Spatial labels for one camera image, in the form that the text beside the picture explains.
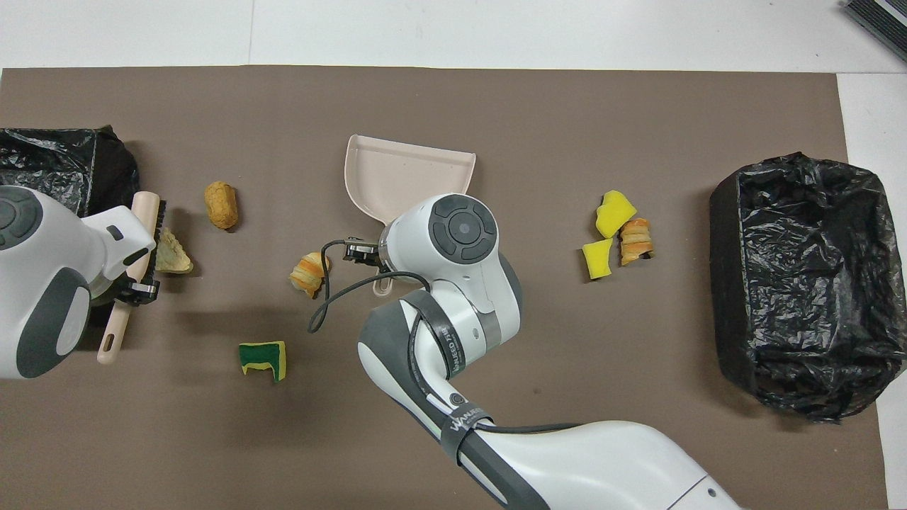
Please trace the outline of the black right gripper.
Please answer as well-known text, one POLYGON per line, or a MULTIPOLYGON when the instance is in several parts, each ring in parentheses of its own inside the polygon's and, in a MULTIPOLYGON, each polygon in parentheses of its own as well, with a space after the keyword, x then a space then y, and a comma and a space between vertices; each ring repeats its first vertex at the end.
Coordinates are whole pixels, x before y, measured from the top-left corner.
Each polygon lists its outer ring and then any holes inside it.
POLYGON ((381 248, 378 242, 369 242, 360 238, 346 238, 344 245, 344 261, 376 268, 379 274, 390 272, 389 265, 383 261, 381 248))

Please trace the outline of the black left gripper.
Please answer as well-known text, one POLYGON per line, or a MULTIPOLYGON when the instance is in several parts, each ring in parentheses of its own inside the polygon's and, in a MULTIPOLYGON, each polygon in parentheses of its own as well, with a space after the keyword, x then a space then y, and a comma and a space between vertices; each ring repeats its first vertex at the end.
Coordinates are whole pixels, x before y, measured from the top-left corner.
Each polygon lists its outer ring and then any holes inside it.
POLYGON ((154 302, 159 294, 161 282, 146 278, 145 280, 134 280, 134 278, 119 278, 113 285, 116 293, 116 300, 131 307, 148 305, 154 302))

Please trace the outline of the pale bread chunk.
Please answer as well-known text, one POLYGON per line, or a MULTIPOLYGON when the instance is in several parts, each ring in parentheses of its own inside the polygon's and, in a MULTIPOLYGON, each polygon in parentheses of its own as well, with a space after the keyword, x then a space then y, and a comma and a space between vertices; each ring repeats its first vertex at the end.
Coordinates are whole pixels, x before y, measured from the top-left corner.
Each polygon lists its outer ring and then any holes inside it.
POLYGON ((184 251, 184 246, 167 227, 161 228, 157 239, 154 269, 156 272, 172 274, 188 274, 194 269, 194 263, 184 251))

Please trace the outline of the striped croissant pastry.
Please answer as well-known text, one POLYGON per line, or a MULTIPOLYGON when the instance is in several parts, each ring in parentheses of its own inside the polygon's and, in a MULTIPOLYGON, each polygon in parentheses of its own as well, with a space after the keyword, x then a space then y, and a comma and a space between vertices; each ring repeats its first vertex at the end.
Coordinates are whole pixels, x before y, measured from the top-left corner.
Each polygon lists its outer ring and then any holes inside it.
POLYGON ((331 270, 332 262, 320 252, 310 252, 303 257, 294 268, 288 279, 295 290, 308 295, 309 298, 317 297, 326 277, 331 270))
POLYGON ((626 266, 639 259, 651 259, 654 245, 650 235, 650 223, 644 217, 629 220, 619 230, 621 239, 621 265, 626 266))

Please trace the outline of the beige hand brush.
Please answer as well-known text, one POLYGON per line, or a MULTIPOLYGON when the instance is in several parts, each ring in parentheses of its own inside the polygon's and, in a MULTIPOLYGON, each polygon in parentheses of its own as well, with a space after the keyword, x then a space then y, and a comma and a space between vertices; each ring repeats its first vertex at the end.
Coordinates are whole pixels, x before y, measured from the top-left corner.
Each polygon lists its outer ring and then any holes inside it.
MULTIPOLYGON (((149 191, 139 191, 139 193, 134 194, 132 214, 138 217, 138 220, 145 226, 149 235, 152 236, 153 241, 157 241, 161 232, 165 212, 166 203, 159 195, 149 191)), ((145 280, 146 278, 155 280, 155 257, 156 247, 154 246, 148 253, 136 259, 132 265, 129 265, 124 277, 134 278, 137 281, 145 280)), ((119 355, 122 348, 130 316, 135 309, 137 307, 131 307, 117 300, 113 301, 111 313, 97 353, 97 361, 99 363, 110 365, 116 362, 117 355, 119 355)))

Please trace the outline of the beige plastic dustpan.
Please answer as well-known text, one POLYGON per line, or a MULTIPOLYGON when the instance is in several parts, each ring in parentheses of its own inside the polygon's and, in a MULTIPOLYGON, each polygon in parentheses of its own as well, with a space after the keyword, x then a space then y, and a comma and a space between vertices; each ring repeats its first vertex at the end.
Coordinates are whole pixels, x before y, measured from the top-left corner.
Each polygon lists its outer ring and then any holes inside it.
POLYGON ((354 205, 379 220, 377 239, 390 272, 422 272, 441 259, 433 245, 431 206, 439 196, 468 190, 476 155, 352 135, 344 159, 344 185, 354 205))

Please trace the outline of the brown bread roll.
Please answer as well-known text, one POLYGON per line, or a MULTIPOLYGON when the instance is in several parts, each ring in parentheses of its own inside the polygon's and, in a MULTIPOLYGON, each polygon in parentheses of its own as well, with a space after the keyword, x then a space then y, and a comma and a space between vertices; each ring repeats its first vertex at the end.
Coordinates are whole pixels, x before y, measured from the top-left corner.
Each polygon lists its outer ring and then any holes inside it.
POLYGON ((204 190, 208 219, 215 227, 229 230, 239 222, 239 203, 235 188, 224 181, 214 181, 204 190))

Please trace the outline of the green and yellow sponge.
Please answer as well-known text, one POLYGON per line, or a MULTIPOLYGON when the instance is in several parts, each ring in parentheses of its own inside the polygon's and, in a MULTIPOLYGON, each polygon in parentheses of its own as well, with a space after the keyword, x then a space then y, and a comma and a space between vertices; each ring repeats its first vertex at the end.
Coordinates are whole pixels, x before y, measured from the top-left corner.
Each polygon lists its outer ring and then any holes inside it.
POLYGON ((270 370, 276 383, 286 378, 286 345, 282 340, 240 343, 237 355, 244 375, 250 369, 256 369, 270 370))

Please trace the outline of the small yellow sponge piece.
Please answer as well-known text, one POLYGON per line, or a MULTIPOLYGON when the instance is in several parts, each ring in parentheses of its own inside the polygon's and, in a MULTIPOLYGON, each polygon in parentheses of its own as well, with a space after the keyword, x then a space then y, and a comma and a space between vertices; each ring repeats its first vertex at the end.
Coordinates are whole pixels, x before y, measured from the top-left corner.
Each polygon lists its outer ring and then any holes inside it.
POLYGON ((598 242, 587 243, 581 247, 587 267, 587 275, 591 281, 599 280, 612 274, 609 264, 612 245, 613 239, 608 238, 598 242))

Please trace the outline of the large yellow sponge piece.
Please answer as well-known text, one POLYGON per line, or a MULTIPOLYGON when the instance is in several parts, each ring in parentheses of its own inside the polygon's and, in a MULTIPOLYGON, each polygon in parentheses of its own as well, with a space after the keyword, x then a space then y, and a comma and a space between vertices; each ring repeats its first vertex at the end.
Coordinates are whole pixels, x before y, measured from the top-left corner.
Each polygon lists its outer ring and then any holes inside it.
POLYGON ((595 227, 605 239, 612 238, 637 214, 637 208, 624 193, 617 190, 604 193, 602 204, 596 209, 595 227))

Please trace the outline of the black bag-covered bin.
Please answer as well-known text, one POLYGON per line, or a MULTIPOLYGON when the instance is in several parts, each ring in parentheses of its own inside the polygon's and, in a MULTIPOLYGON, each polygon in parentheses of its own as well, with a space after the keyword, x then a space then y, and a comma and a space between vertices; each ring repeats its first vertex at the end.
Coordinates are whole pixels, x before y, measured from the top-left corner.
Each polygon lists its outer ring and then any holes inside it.
POLYGON ((40 191, 78 217, 88 217, 132 205, 140 172, 110 125, 0 127, 0 184, 40 191))

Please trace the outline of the open black bag-lined bin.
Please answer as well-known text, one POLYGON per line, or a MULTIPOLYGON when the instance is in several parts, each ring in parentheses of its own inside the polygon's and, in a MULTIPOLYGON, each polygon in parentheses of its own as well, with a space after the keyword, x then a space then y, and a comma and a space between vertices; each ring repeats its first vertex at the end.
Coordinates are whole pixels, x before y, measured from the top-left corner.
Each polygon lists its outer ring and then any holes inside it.
POLYGON ((739 168, 709 198, 723 376, 770 409, 838 423, 907 365, 907 288, 872 171, 801 152, 739 168))

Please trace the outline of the brown table mat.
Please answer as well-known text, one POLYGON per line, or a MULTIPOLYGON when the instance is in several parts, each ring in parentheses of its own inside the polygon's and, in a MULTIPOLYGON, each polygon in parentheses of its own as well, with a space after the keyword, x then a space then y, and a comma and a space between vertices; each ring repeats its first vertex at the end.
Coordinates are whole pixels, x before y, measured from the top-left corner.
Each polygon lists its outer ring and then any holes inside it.
POLYGON ((847 159, 829 74, 353 67, 9 69, 0 127, 113 127, 194 259, 134 313, 113 365, 90 341, 0 380, 0 510, 500 510, 363 371, 362 288, 308 335, 298 259, 382 226, 349 199, 351 135, 472 152, 470 193, 524 288, 515 338, 454 385, 498 424, 638 421, 741 506, 887 506, 874 409, 814 425, 762 406, 717 363, 709 196, 738 168, 847 159), (218 229, 204 190, 235 188, 218 229), (590 280, 604 193, 650 223, 651 259, 590 280), (282 340, 286 378, 240 369, 282 340))

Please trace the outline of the dark grey ribbed panel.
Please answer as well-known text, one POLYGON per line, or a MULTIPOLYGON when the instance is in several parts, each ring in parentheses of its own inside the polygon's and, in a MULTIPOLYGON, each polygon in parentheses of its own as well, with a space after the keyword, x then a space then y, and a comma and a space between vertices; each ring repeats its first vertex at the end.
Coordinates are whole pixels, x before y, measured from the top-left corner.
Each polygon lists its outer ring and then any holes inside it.
POLYGON ((907 0, 844 0, 843 12, 907 62, 907 0))

